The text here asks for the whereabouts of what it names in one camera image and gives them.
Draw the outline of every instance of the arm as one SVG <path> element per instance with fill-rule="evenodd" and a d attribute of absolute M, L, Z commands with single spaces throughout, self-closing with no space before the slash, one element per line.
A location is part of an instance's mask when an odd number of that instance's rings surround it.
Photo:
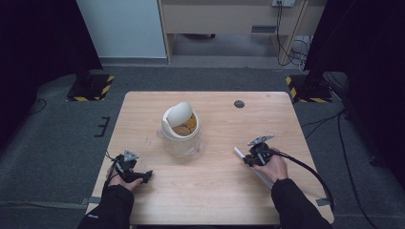
<path fill-rule="evenodd" d="M 129 217 L 134 205 L 133 191 L 142 183 L 139 178 L 132 183 L 125 183 L 113 172 L 108 188 L 101 196 L 101 202 L 83 217 L 77 228 L 129 228 Z"/>
<path fill-rule="evenodd" d="M 280 214 L 283 229 L 331 228 L 294 181 L 288 178 L 287 164 L 282 157 L 273 156 L 265 166 L 254 165 L 253 168 L 267 176 L 274 184 L 271 198 Z"/>

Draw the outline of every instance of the power outlet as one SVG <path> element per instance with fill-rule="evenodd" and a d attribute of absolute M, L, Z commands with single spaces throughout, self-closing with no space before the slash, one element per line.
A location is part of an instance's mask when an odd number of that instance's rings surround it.
<path fill-rule="evenodd" d="M 295 0 L 272 0 L 271 6 L 279 7 L 279 2 L 283 4 L 283 7 L 293 7 L 295 4 Z"/>

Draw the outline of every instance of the white wall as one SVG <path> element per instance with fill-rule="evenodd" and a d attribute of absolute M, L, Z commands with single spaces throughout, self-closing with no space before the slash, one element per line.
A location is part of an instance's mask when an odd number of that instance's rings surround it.
<path fill-rule="evenodd" d="M 77 0 L 99 57 L 166 58 L 158 0 Z"/>

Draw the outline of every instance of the beige desk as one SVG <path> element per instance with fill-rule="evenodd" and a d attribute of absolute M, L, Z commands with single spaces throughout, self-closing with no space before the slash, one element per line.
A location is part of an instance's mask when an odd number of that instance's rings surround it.
<path fill-rule="evenodd" d="M 243 100 L 245 107 L 234 102 Z M 164 112 L 188 101 L 202 121 L 203 150 L 194 159 L 165 152 L 157 134 Z M 132 224 L 277 224 L 279 216 L 264 183 L 234 153 L 247 142 L 275 135 L 267 143 L 314 168 L 288 94 L 285 93 L 128 93 L 108 147 L 111 156 L 128 148 L 140 155 L 137 172 L 153 170 L 149 183 L 135 192 Z M 93 197 L 100 197 L 111 161 L 105 158 Z M 304 168 L 288 162 L 289 176 L 315 203 L 325 193 Z M 95 207 L 91 204 L 88 211 Z M 318 207 L 329 222 L 329 206 Z"/>
<path fill-rule="evenodd" d="M 313 35 L 327 0 L 295 0 L 291 8 L 283 8 L 280 20 L 280 43 L 289 53 L 296 35 Z M 159 0 L 160 20 L 167 58 L 179 33 L 200 34 L 266 34 L 278 51 L 276 32 L 254 32 L 253 28 L 277 28 L 279 10 L 271 0 Z M 280 51 L 281 63 L 288 62 Z"/>

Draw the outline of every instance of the black jacket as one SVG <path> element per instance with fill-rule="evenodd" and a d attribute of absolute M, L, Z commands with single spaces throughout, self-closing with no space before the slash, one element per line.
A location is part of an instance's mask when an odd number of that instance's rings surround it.
<path fill-rule="evenodd" d="M 275 182 L 271 197 L 280 214 L 283 229 L 331 228 L 292 179 Z M 120 185 L 110 186 L 97 208 L 83 218 L 78 228 L 128 229 L 133 204 L 131 192 Z"/>

